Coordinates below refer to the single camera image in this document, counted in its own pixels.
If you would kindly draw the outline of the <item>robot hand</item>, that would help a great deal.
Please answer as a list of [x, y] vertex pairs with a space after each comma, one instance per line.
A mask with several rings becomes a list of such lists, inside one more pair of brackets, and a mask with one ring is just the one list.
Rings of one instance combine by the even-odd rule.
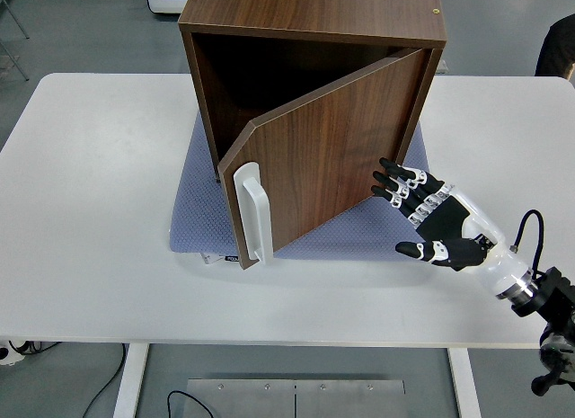
[[518, 302], [535, 295], [533, 271], [509, 250], [500, 229], [458, 188], [421, 169], [381, 158], [375, 196], [386, 199], [413, 226], [418, 243], [397, 253], [474, 276], [492, 295]]

